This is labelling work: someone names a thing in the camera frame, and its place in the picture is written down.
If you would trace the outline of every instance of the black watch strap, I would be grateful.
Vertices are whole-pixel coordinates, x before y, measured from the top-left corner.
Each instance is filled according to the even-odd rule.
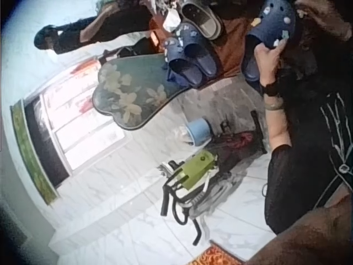
[[[280,92],[278,81],[275,81],[272,84],[268,84],[266,87],[264,87],[262,84],[260,84],[260,85],[261,85],[261,89],[262,89],[263,93],[269,97],[278,96],[278,94]]]

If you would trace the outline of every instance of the bracelet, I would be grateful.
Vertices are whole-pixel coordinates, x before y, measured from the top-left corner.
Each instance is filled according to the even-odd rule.
[[[274,112],[276,110],[281,110],[285,108],[285,102],[283,100],[283,98],[278,97],[277,98],[278,101],[276,103],[273,104],[269,104],[265,102],[265,109],[270,111],[270,112]]]

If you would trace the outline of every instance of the rug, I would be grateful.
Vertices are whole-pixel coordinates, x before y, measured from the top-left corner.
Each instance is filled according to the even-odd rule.
[[[243,263],[242,260],[211,241],[211,247],[188,265],[242,265]]]

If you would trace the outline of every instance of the blue cup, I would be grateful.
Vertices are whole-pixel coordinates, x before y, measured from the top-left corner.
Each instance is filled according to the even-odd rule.
[[[209,138],[211,138],[210,126],[208,122],[203,118],[188,123],[186,128],[195,146],[200,146]]]

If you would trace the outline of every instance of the slipper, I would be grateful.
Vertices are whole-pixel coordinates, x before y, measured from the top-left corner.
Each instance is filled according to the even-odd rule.
[[[217,75],[216,55],[209,41],[190,23],[181,23],[175,32],[184,48],[184,54],[209,78]]]
[[[180,86],[180,88],[190,87],[188,80],[186,80],[183,76],[177,75],[170,68],[167,68],[167,81],[173,82]]]
[[[182,76],[192,87],[199,87],[203,81],[200,69],[185,56],[183,47],[176,38],[167,38],[164,41],[165,61],[176,75]]]
[[[245,37],[245,54],[242,72],[249,82],[260,80],[260,73],[254,58],[254,49],[264,43],[269,49],[277,46],[281,39],[292,39],[295,36],[297,12],[287,0],[267,0],[253,28]]]
[[[204,37],[215,40],[221,35],[222,21],[211,8],[200,0],[184,0],[181,5],[181,13],[184,18],[197,27]]]

